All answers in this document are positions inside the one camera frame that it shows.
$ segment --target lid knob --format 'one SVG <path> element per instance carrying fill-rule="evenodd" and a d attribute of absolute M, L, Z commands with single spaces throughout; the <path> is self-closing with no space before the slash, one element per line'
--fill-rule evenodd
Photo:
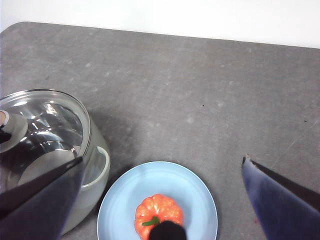
<path fill-rule="evenodd" d="M 28 122 L 24 116 L 0 110 L 0 153 L 17 145 L 25 136 L 27 129 Z"/>

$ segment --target gray countertop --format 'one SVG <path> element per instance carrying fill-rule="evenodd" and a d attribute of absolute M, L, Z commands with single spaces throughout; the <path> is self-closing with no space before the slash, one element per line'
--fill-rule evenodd
<path fill-rule="evenodd" d="M 320 192 L 319 49 L 22 22 L 1 34 L 1 96 L 35 88 L 87 107 L 111 150 L 107 189 L 149 161 L 195 172 L 219 240 L 266 239 L 245 153 Z M 61 239 L 97 239 L 98 210 Z"/>

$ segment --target light blue plate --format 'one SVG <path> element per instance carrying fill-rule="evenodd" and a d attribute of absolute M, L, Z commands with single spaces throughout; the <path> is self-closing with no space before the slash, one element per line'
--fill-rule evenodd
<path fill-rule="evenodd" d="M 115 181 L 99 210 L 98 239 L 139 240 L 136 208 L 146 197 L 158 193 L 174 199 L 182 208 L 188 240 L 216 239 L 217 209 L 208 188 L 189 169 L 166 161 L 141 164 Z"/>

